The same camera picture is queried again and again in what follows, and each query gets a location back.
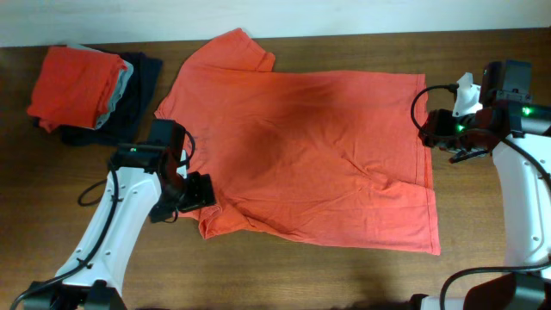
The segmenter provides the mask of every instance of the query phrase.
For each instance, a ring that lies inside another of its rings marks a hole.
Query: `folded clothes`
[[[59,125],[95,128],[98,116],[108,112],[122,69],[118,55],[52,46],[27,113],[48,132]]]
[[[190,169],[211,175],[218,201],[184,215],[204,238],[439,254],[430,150],[409,112],[424,75],[275,73],[274,61],[238,29],[183,64],[155,115],[193,134]]]
[[[67,44],[67,47],[76,48],[76,49],[85,50],[85,51],[103,53],[102,51],[98,51],[86,46],[81,46],[80,44],[70,43],[70,44]],[[95,129],[99,129],[103,124],[105,124],[105,122],[107,121],[111,113],[115,111],[117,102],[119,101],[119,99],[121,99],[122,94],[124,94],[124,90],[127,88],[128,79],[132,76],[132,73],[134,72],[134,66],[131,63],[127,62],[126,60],[124,60],[124,65],[126,66],[127,69],[126,70],[121,69],[119,71],[119,78],[117,79],[117,85],[115,86],[115,91],[113,92],[113,95],[109,98],[108,112],[106,114],[99,115],[97,117]]]
[[[122,59],[132,64],[133,74],[116,110],[97,130],[62,126],[61,140],[70,146],[87,146],[97,143],[116,146],[132,142],[139,130],[139,124],[153,98],[155,85],[163,62],[148,58],[143,53],[120,53]]]

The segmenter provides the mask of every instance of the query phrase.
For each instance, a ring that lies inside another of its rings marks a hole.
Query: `clothing pile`
[[[183,64],[155,115],[194,136],[190,169],[210,174],[218,202],[184,216],[204,238],[439,254],[430,150],[410,119],[424,75],[277,73],[275,59],[236,29]]]
[[[70,44],[49,48],[28,114],[64,143],[131,142],[153,97],[162,61]]]

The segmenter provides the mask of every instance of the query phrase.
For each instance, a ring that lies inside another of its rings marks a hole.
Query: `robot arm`
[[[156,120],[147,142],[119,146],[94,217],[54,278],[63,279],[48,285],[34,282],[26,309],[126,309],[122,283],[145,218],[159,222],[215,204],[209,175],[186,172],[185,134],[174,121]]]
[[[514,266],[461,271],[446,281],[440,298],[424,298],[422,310],[548,306],[551,109],[532,104],[530,75],[528,63],[491,63],[481,86],[468,73],[458,86],[439,87],[456,93],[454,111],[431,111],[422,127],[413,119],[425,146],[455,153],[452,164],[492,154],[503,193],[505,264]],[[478,272],[507,274],[472,288],[465,298],[444,301],[454,279]]]

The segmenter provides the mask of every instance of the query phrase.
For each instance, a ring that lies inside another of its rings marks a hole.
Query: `green led light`
[[[528,107],[523,107],[523,114],[524,116],[528,116],[530,114],[532,114],[532,109],[531,108],[528,108]]]

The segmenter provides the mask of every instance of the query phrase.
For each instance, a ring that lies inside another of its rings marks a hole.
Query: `stack of folded clothes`
[[[153,97],[162,61],[143,53],[52,46],[28,114],[72,146],[131,142]]]

